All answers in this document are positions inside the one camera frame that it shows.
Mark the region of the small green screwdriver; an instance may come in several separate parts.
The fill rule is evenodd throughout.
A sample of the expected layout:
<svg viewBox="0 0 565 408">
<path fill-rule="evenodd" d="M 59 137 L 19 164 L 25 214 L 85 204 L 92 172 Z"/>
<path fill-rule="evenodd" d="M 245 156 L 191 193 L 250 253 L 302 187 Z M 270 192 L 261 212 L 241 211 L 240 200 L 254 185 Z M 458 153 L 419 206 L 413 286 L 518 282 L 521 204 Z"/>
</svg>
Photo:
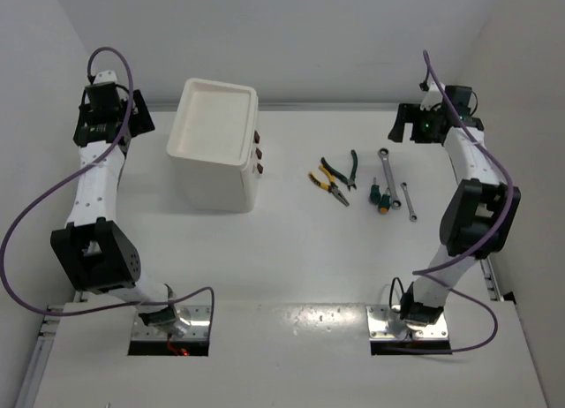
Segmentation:
<svg viewBox="0 0 565 408">
<path fill-rule="evenodd" d="M 369 201 L 373 205 L 378 205 L 380 203 L 380 199 L 381 199 L 380 187 L 376 182 L 376 178 L 374 178 L 373 183 L 370 187 Z"/>
</svg>

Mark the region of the green orange screwdriver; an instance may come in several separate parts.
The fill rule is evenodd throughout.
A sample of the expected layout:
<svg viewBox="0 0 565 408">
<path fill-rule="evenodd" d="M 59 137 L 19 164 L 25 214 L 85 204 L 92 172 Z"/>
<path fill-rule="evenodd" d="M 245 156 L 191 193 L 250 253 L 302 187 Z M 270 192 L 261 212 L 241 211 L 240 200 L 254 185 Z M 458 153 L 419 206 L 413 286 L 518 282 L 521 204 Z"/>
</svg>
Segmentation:
<svg viewBox="0 0 565 408">
<path fill-rule="evenodd" d="M 391 208 L 391 197 L 389 189 L 387 188 L 380 197 L 378 203 L 378 212 L 382 215 L 386 214 Z"/>
</svg>

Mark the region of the yellow handled pliers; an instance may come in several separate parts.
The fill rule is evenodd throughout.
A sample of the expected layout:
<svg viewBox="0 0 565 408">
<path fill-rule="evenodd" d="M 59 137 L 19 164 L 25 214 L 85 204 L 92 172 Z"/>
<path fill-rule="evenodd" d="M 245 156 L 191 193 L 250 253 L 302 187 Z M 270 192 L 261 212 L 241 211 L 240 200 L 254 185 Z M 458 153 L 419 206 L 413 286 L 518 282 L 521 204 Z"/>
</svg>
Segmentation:
<svg viewBox="0 0 565 408">
<path fill-rule="evenodd" d="M 335 183 L 335 177 L 332 173 L 329 172 L 327 168 L 323 165 L 319 166 L 319 170 L 322 171 L 325 176 L 327 177 L 327 183 L 320 181 L 317 179 L 312 171 L 308 172 L 308 177 L 312 183 L 314 183 L 317 187 L 324 190 L 325 192 L 332 194 L 338 201 L 340 201 L 345 207 L 348 207 L 350 203 L 347 201 L 337 184 Z"/>
</svg>

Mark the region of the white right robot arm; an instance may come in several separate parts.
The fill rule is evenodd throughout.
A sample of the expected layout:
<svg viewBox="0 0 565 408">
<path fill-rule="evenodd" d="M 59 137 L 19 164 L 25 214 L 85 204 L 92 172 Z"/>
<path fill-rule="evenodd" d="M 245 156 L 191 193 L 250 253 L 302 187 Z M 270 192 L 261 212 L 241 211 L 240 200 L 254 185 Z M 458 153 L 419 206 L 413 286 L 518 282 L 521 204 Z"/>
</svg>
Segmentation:
<svg viewBox="0 0 565 408">
<path fill-rule="evenodd" d="M 412 125 L 415 143 L 439 143 L 448 153 L 457 188 L 441 218 L 440 246 L 428 272 L 414 280 L 400 300 L 399 316 L 423 328 L 443 314 L 448 295 L 478 261 L 499 252 L 506 243 L 521 199 L 486 155 L 485 129 L 472 115 L 470 87 L 420 86 L 421 103 L 402 103 L 389 139 L 403 140 Z"/>
</svg>

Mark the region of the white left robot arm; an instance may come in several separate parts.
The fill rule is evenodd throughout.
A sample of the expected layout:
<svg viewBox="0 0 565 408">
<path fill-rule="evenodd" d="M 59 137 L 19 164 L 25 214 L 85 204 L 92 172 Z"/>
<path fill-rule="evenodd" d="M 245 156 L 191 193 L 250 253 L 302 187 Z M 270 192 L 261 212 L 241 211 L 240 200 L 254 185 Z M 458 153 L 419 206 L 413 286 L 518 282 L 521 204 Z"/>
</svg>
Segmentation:
<svg viewBox="0 0 565 408">
<path fill-rule="evenodd" d="M 132 138 L 154 130 L 140 91 L 96 79 L 86 86 L 73 140 L 82 165 L 74 205 L 51 247 L 73 287 L 132 302 L 144 325 L 169 337 L 185 332 L 174 293 L 142 271 L 138 250 L 117 225 L 117 190 Z"/>
</svg>

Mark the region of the large ratchet wrench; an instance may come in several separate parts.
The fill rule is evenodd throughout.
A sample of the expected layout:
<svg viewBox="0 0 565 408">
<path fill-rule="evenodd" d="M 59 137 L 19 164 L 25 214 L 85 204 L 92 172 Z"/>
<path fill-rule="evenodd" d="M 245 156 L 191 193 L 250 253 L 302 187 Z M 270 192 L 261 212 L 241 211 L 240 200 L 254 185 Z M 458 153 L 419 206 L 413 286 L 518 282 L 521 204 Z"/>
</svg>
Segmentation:
<svg viewBox="0 0 565 408">
<path fill-rule="evenodd" d="M 387 180 L 388 189 L 390 192 L 391 198 L 391 207 L 392 209 L 400 209 L 402 206 L 402 202 L 399 200 L 397 192 L 396 192 L 396 183 L 394 180 L 394 176 L 392 173 L 392 169 L 389 163 L 389 151 L 387 148 L 382 147 L 378 152 L 379 158 L 382 162 L 385 178 Z"/>
</svg>

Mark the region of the white drawer cabinet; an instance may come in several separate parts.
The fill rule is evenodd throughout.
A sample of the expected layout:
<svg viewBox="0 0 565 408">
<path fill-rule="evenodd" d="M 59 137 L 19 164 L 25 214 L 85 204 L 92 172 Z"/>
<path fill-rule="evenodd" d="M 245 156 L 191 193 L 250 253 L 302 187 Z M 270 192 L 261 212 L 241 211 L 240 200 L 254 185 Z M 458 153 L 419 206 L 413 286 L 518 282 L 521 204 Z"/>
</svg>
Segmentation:
<svg viewBox="0 0 565 408">
<path fill-rule="evenodd" d="M 259 97 L 252 87 L 208 79 L 185 82 L 166 151 L 190 206 L 247 213 L 261 175 L 253 140 Z"/>
</svg>

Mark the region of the small combination wrench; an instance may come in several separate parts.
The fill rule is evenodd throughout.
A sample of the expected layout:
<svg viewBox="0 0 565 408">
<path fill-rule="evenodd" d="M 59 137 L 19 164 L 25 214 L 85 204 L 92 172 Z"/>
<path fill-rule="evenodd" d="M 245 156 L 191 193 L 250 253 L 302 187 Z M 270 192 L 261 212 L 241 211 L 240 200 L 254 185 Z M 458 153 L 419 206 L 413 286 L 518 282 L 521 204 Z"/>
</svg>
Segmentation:
<svg viewBox="0 0 565 408">
<path fill-rule="evenodd" d="M 406 200 L 407 208 L 409 210 L 410 221 L 415 223 L 418 220 L 418 216 L 414 210 L 411 197 L 408 190 L 408 185 L 406 182 L 401 183 L 401 187 L 403 189 L 404 198 Z"/>
</svg>

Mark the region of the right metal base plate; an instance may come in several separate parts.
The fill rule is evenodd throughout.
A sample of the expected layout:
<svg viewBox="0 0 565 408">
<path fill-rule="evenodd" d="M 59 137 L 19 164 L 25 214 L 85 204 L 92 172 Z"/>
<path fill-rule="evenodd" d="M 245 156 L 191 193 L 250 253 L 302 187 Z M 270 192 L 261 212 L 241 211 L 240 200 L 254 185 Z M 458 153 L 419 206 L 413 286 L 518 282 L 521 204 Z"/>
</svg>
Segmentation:
<svg viewBox="0 0 565 408">
<path fill-rule="evenodd" d="M 400 319 L 398 304 L 366 307 L 370 341 L 376 343 L 448 342 L 449 332 L 445 314 L 434 324 Z"/>
</svg>

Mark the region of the metal base plate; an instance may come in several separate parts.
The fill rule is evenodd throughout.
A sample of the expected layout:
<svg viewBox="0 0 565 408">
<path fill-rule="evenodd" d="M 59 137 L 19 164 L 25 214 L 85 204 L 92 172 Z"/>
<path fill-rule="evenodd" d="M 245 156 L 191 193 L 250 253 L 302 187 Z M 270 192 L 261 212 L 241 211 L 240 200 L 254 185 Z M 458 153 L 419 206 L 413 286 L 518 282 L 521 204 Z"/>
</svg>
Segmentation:
<svg viewBox="0 0 565 408">
<path fill-rule="evenodd" d="M 178 320 L 169 332 L 146 326 L 139 316 L 132 324 L 131 341 L 142 343 L 172 342 L 203 343 L 209 338 L 211 306 L 180 306 Z"/>
<path fill-rule="evenodd" d="M 448 342 L 449 332 L 445 314 L 434 324 L 400 319 L 398 304 L 366 307 L 370 341 L 376 343 Z"/>
</svg>

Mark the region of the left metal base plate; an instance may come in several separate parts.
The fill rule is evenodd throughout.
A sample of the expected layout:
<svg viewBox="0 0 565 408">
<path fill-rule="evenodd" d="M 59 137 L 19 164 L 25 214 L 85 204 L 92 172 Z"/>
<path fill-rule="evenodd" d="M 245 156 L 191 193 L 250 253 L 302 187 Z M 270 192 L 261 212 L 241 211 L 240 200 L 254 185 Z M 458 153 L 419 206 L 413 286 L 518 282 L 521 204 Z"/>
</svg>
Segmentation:
<svg viewBox="0 0 565 408">
<path fill-rule="evenodd" d="M 209 338 L 211 306 L 180 306 L 178 320 L 169 332 L 146 326 L 139 316 L 132 324 L 131 341 L 142 343 L 172 342 L 203 343 Z"/>
</svg>

